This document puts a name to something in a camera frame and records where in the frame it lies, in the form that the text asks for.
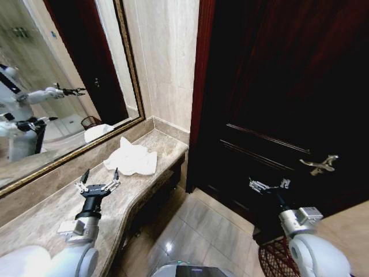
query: mirror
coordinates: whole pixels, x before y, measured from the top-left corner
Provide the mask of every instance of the mirror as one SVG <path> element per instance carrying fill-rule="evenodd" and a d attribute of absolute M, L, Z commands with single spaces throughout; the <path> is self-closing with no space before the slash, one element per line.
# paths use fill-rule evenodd
<path fill-rule="evenodd" d="M 3 195 L 142 121 L 144 111 L 119 0 L 1 4 Z"/>

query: gold mirror frame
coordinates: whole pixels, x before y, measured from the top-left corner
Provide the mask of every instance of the gold mirror frame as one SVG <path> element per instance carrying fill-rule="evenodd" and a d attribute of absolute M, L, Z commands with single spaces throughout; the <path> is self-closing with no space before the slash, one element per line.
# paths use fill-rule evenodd
<path fill-rule="evenodd" d="M 87 143 L 79 148 L 77 148 L 76 150 L 61 156 L 60 158 L 57 158 L 57 160 L 55 160 L 54 162 L 51 162 L 49 164 L 46 164 L 44 167 L 33 171 L 31 173 L 29 173 L 28 175 L 14 181 L 11 182 L 8 185 L 5 185 L 4 187 L 2 187 L 0 189 L 0 199 L 5 197 L 6 195 L 8 195 L 9 193 L 22 188 L 23 186 L 25 186 L 26 184 L 34 181 L 35 179 L 49 173 L 50 171 L 56 169 L 57 167 L 67 163 L 68 161 L 74 159 L 75 157 L 87 152 L 88 150 L 98 146 L 99 144 L 109 140 L 110 138 L 116 136 L 117 134 L 120 134 L 122 132 L 124 132 L 125 130 L 127 130 L 128 128 L 140 123 L 141 121 L 143 121 L 145 119 L 145 113 L 144 113 L 144 107 L 142 105 L 142 99 L 141 99 L 141 91 L 140 91 L 140 86 L 138 85 L 138 78 L 137 78 L 137 71 L 135 68 L 135 63 L 134 63 L 134 59 L 133 59 L 133 52 L 132 52 L 132 46 L 131 46 L 131 41 L 129 38 L 129 32 L 128 32 L 128 28 L 127 28 L 127 20 L 126 20 L 126 15 L 125 15 L 125 11 L 124 11 L 124 7 L 123 7 L 123 2 L 122 0 L 113 0 L 114 2 L 114 7 L 115 7 L 115 13 L 119 22 L 119 30 L 121 32 L 121 37 L 122 37 L 122 42 L 123 42 L 123 46 L 125 49 L 125 54 L 126 54 L 126 58 L 127 58 L 127 62 L 128 62 L 128 67 L 129 67 L 129 72 L 131 75 L 131 81 L 132 81 L 132 85 L 133 85 L 133 91 L 135 94 L 135 98 L 136 98 L 136 102 L 137 102 L 137 108 L 138 108 L 138 113 L 139 113 L 139 117 L 135 118 L 134 120 L 130 121 L 129 123 L 118 127 L 117 129 L 97 138 L 96 140 Z"/>

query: vanity counter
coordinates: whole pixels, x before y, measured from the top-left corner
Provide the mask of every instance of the vanity counter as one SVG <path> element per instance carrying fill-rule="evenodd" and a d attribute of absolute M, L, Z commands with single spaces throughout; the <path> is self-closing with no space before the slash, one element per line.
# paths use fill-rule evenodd
<path fill-rule="evenodd" d="M 157 152 L 156 172 L 149 176 L 120 174 L 121 185 L 103 199 L 100 231 L 95 243 L 99 259 L 93 276 L 107 275 L 137 207 L 151 196 L 153 187 L 163 172 L 174 165 L 188 149 L 186 144 L 156 129 L 134 144 L 147 147 L 149 152 Z M 99 164 L 90 171 L 88 184 L 107 184 L 112 180 L 113 173 L 113 170 L 107 170 L 103 164 Z M 57 234 L 57 229 L 61 222 L 74 219 L 85 200 L 74 183 L 75 181 L 2 226 L 0 256 L 26 245 L 40 245 L 49 251 L 51 257 L 60 252 L 66 244 Z"/>

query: crumpled towel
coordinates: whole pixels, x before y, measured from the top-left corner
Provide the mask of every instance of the crumpled towel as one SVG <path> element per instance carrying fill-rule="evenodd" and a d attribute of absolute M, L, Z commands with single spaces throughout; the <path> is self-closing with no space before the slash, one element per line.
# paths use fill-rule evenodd
<path fill-rule="evenodd" d="M 98 137 L 101 137 L 102 135 L 113 130 L 114 127 L 107 124 L 91 127 L 85 131 L 85 141 L 86 143 L 89 143 L 90 141 L 93 141 L 94 139 L 97 139 Z"/>
<path fill-rule="evenodd" d="M 157 153 L 148 152 L 146 147 L 133 145 L 121 137 L 121 147 L 115 150 L 103 163 L 108 170 L 118 168 L 123 175 L 134 173 L 152 175 L 156 171 Z"/>

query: reflected basket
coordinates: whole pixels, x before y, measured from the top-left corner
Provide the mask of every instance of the reflected basket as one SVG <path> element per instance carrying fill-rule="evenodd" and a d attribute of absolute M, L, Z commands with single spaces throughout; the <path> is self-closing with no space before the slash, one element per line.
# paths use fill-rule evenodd
<path fill-rule="evenodd" d="M 286 237 L 261 245 L 259 261 L 266 277 L 300 276 L 298 266 L 289 252 Z"/>
<path fill-rule="evenodd" d="M 92 115 L 85 117 L 84 119 L 82 119 L 81 121 L 81 125 L 83 126 L 83 128 L 85 130 L 100 125 L 102 122 L 101 120 L 97 119 L 96 117 L 93 117 Z"/>

